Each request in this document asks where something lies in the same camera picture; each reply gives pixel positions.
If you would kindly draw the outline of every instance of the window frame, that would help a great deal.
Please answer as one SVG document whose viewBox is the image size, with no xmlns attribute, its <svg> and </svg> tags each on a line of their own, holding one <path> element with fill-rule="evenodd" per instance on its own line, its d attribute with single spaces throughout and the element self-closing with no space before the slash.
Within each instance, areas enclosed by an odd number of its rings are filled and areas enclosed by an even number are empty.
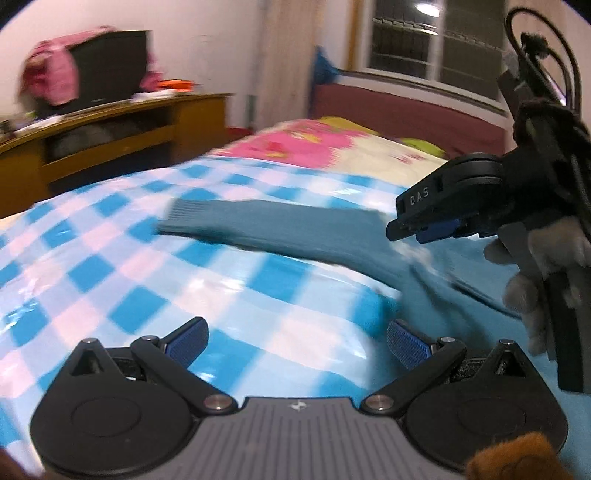
<svg viewBox="0 0 591 480">
<path fill-rule="evenodd" d="M 443 35 L 433 36 L 433 41 L 429 42 L 427 78 L 414 77 L 402 73 L 389 72 L 387 70 L 371 69 L 369 65 L 369 58 L 371 55 L 371 43 L 373 35 L 374 12 L 377 0 L 353 0 L 352 1 L 352 16 L 351 16 L 351 35 L 349 39 L 349 56 L 348 56 L 348 70 L 359 73 L 380 75 L 382 77 L 390 77 L 403 81 L 405 83 L 428 86 L 435 90 L 442 90 L 444 92 L 453 93 L 460 97 L 465 97 L 470 100 L 475 100 L 479 103 L 484 103 L 491 107 L 506 110 L 506 104 L 502 100 L 502 95 L 499 92 L 497 100 L 479 95 L 477 93 L 464 90 L 453 85 L 447 85 L 439 82 L 439 74 L 441 72 L 441 61 L 443 57 Z M 447 0 L 437 0 L 441 9 L 441 14 L 437 18 L 435 24 L 436 28 L 440 28 L 445 22 L 445 6 Z"/>
</svg>

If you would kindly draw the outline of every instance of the metal screw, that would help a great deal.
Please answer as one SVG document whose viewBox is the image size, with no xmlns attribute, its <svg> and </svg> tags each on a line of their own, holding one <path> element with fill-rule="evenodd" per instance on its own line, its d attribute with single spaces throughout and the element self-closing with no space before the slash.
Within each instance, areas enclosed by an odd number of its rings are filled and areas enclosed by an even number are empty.
<svg viewBox="0 0 591 480">
<path fill-rule="evenodd" d="M 223 394 L 209 395 L 203 400 L 203 405 L 209 410 L 222 411 L 232 406 L 233 399 Z"/>
<path fill-rule="evenodd" d="M 365 404 L 373 411 L 384 411 L 394 406 L 394 400 L 387 395 L 372 395 L 365 400 Z"/>
</svg>

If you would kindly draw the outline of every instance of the gray gloved hand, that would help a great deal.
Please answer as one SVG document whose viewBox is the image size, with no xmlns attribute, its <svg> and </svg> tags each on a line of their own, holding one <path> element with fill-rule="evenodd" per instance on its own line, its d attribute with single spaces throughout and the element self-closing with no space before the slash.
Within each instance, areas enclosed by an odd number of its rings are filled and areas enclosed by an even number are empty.
<svg viewBox="0 0 591 480">
<path fill-rule="evenodd" d="M 544 278 L 571 266 L 591 266 L 591 244 L 576 217 L 563 218 L 546 228 L 531 231 L 528 244 Z M 484 256 L 488 261 L 499 265 L 515 263 L 499 239 L 486 246 Z M 532 355 L 546 352 L 546 328 L 549 320 L 538 304 L 537 286 L 518 273 L 509 280 L 503 300 L 507 308 L 515 310 L 521 316 L 530 339 L 529 352 Z"/>
</svg>

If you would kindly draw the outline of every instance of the orange object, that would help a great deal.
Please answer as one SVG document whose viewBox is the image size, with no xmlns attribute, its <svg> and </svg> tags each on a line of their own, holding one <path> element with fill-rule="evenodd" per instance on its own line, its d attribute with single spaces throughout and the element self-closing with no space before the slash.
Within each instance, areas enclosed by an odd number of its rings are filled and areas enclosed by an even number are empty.
<svg viewBox="0 0 591 480">
<path fill-rule="evenodd" d="M 179 92 L 191 92 L 193 85 L 190 80 L 163 80 L 158 84 L 162 89 L 174 89 Z"/>
<path fill-rule="evenodd" d="M 573 480 L 541 433 L 529 433 L 477 453 L 467 480 Z"/>
</svg>

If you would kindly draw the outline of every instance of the blue checkered bedsheet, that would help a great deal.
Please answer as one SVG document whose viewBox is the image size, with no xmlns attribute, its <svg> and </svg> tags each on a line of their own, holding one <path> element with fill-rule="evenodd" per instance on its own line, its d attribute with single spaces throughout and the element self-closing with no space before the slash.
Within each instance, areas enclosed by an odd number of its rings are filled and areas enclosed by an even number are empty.
<svg viewBox="0 0 591 480">
<path fill-rule="evenodd" d="M 38 467 L 28 422 L 79 340 L 124 346 L 194 316 L 210 343 L 190 367 L 248 395 L 351 396 L 392 378 L 384 331 L 398 293 L 345 268 L 158 236 L 178 197 L 364 207 L 392 216 L 402 188 L 257 160 L 201 158 L 66 193 L 0 236 L 0 445 Z"/>
</svg>

